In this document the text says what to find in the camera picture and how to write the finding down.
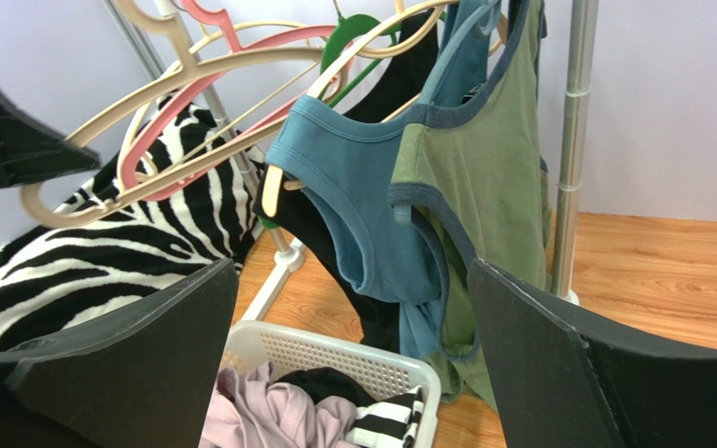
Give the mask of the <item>pink plastic hanger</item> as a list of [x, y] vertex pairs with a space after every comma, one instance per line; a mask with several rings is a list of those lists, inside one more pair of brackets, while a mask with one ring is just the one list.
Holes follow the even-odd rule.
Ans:
[[[339, 24], [305, 25], [294, 21], [255, 21], [243, 22], [234, 25], [232, 23], [231, 16], [226, 9], [222, 8], [220, 10], [211, 10], [206, 7], [202, 7], [199, 4], [199, 1], [180, 1], [180, 4], [180, 8], [184, 9], [187, 13], [189, 13], [189, 15], [193, 17], [196, 21], [200, 22], [201, 24], [217, 26], [220, 29], [220, 33], [225, 39], [229, 49], [227, 55], [233, 55], [254, 49], [273, 49], [301, 40], [306, 41], [307, 48], [315, 48], [312, 47], [309, 42], [309, 39], [314, 38], [321, 38], [325, 41], [324, 47], [315, 48], [322, 49], [324, 51], [326, 45], [330, 42], [330, 39], [333, 38], [333, 33], [335, 32], [334, 30], [337, 30], [339, 26], [342, 25], [342, 19], [339, 19]], [[282, 26], [288, 27], [289, 29], [278, 32], [273, 35], [266, 36], [251, 44], [244, 45], [240, 42], [239, 36], [237, 34], [238, 31], [246, 28], [255, 28], [261, 26]], [[200, 41], [198, 44], [193, 45], [191, 55], [198, 56], [197, 52], [200, 50], [199, 47], [205, 47], [206, 45], [211, 43], [213, 39], [217, 38], [212, 36], [203, 37], [202, 41]], [[348, 77], [348, 72], [346, 72], [345, 70], [349, 70], [351, 64], [352, 62], [347, 66], [346, 69], [343, 70], [343, 73], [341, 75], [338, 75], [331, 80], [330, 84], [333, 84], [336, 81], [339, 81], [339, 84], [338, 87], [335, 88], [334, 94], [331, 97], [328, 97], [328, 100], [336, 98], [336, 96], [339, 96], [342, 91], [349, 91], [352, 89], [352, 87], [345, 87], [347, 85], [346, 78]], [[225, 125], [225, 127], [222, 127], [210, 140], [214, 141], [215, 138], [222, 136], [226, 132], [233, 131], [233, 127], [234, 125], [236, 125], [237, 122], [253, 113], [259, 107], [264, 106], [270, 100], [275, 98], [275, 96], [277, 96], [281, 91], [285, 90], [287, 87], [289, 87], [289, 85], [296, 82], [297, 79], [314, 69], [316, 66], [316, 63], [312, 63], [312, 65], [310, 65], [307, 69], [300, 72], [300, 74], [298, 74], [295, 78], [291, 79], [287, 84], [283, 85], [278, 90], [274, 91], [269, 96], [261, 100], [252, 109], [249, 109], [247, 112], [245, 112], [245, 114], [232, 120], [230, 124]], [[195, 99], [197, 96], [205, 93], [212, 93], [212, 95], [216, 96], [216, 92], [214, 91], [214, 88], [212, 88], [212, 85], [215, 81], [223, 77], [225, 73], [226, 72], [214, 74], [192, 81], [186, 87], [174, 93], [168, 103], [163, 106], [158, 106], [159, 115], [156, 116], [154, 119], [151, 119], [148, 125], [143, 128], [142, 131], [140, 131], [140, 133], [134, 138], [134, 140], [125, 138], [122, 148], [120, 150], [117, 168], [117, 179], [119, 181], [119, 186], [123, 191], [141, 186], [143, 183], [148, 182], [149, 180], [157, 176], [160, 176], [160, 170], [154, 167], [154, 165], [152, 164], [153, 161], [146, 155], [148, 153], [148, 149], [151, 143], [160, 135], [164, 127], [169, 124], [172, 119], [176, 118], [177, 114], [182, 111], [182, 109], [185, 108], [189, 103], [191, 103], [192, 100]], [[258, 129], [260, 126], [279, 119], [285, 119], [294, 102], [301, 96], [302, 94], [293, 97], [288, 102], [277, 108], [273, 113], [256, 123], [255, 126], [248, 128], [248, 130], [238, 136], [247, 136], [249, 132]], [[197, 156], [199, 152], [204, 151], [204, 149], [211, 144], [210, 140], [206, 140], [203, 144], [200, 145], [200, 147], [196, 147], [191, 153], [188, 154], [188, 156], [184, 156], [178, 162], [172, 163], [172, 166], [168, 167], [167, 170], [172, 170], [177, 165], [183, 164], [187, 159], [192, 159], [194, 156]], [[148, 169], [148, 173], [145, 175], [136, 171], [139, 167], [140, 162], [143, 162]], [[157, 193], [150, 193], [146, 198], [144, 198], [144, 200], [158, 201], [167, 199], [175, 192], [185, 188], [192, 181], [197, 180], [198, 178], [206, 174], [206, 172], [210, 168], [211, 167], [203, 168], [203, 170], [199, 171], [198, 173], [186, 176], [181, 180], [174, 181], [174, 183], [172, 183], [172, 187], [161, 189], [160, 192]]]

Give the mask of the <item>black white striped tank top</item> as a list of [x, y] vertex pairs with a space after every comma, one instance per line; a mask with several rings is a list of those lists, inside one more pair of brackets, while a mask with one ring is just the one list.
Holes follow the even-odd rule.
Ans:
[[415, 445], [424, 411], [421, 386], [358, 407], [344, 440], [359, 447], [409, 448]]

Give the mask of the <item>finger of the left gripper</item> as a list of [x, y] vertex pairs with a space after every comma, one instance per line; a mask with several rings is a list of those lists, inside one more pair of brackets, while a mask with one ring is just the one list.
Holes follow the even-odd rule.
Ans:
[[97, 170], [97, 152], [16, 107], [0, 90], [0, 189]]

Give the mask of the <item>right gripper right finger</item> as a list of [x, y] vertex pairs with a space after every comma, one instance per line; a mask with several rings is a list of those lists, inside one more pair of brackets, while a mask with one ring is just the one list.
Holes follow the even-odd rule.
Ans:
[[717, 349], [559, 299], [486, 261], [478, 337], [511, 447], [717, 447]]

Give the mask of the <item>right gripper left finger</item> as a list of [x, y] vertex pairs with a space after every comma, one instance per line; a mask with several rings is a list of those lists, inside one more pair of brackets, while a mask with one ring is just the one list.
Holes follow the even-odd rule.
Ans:
[[0, 447], [194, 447], [229, 334], [229, 259], [0, 352]]

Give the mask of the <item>mauve tank top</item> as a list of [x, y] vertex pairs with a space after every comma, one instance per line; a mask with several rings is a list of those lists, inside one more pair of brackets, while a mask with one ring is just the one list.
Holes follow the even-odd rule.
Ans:
[[296, 385], [273, 383], [274, 364], [246, 373], [218, 372], [199, 445], [225, 448], [352, 447], [346, 434], [357, 407], [347, 399], [319, 403]]

